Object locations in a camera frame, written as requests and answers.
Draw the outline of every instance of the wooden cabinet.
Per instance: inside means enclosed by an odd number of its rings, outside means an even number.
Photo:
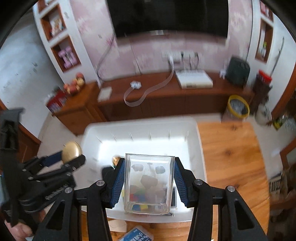
[[[254,93],[249,87],[240,88],[232,85],[226,79],[221,79],[219,73],[207,72],[213,80],[213,88],[181,89],[174,75],[172,80],[163,88],[148,94],[139,106],[129,107],[125,104],[124,93],[130,88],[132,81],[139,81],[142,87],[133,90],[127,101],[139,100],[144,92],[164,81],[170,73],[143,74],[128,78],[106,81],[102,88],[112,87],[108,100],[97,103],[108,121],[134,120],[141,118],[191,115],[202,113],[223,113],[231,95],[239,95],[248,103],[253,99]]]
[[[53,115],[73,134],[83,134],[89,124],[106,121],[97,106],[99,91],[96,82],[86,84],[77,95],[68,97],[65,106]]]
[[[0,111],[6,110],[6,106],[0,100]],[[17,160],[21,163],[30,160],[32,157],[37,156],[41,141],[33,136],[24,126],[19,125],[18,132],[19,150],[17,153]]]

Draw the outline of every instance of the white plastic bin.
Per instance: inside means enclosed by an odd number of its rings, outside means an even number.
[[[196,178],[207,181],[197,123],[190,117],[90,124],[81,147],[86,163],[74,173],[76,189],[89,187],[102,179],[102,168],[112,166],[112,157],[124,157],[126,153],[179,157],[184,168],[192,170]],[[122,196],[113,209],[107,209],[107,216],[146,223],[191,221],[193,209],[185,207],[178,192],[176,196],[177,207],[172,216],[127,213]]]

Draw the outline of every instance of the white router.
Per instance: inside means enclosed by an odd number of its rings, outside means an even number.
[[[213,88],[213,81],[204,70],[176,71],[182,89]]]

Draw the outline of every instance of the television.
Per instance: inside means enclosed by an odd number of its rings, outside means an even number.
[[[117,37],[156,31],[227,38],[228,0],[107,0]]]

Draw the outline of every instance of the yellow trash can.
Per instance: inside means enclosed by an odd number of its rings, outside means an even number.
[[[228,99],[227,108],[221,121],[243,121],[249,115],[250,107],[245,99],[239,95],[232,95]]]

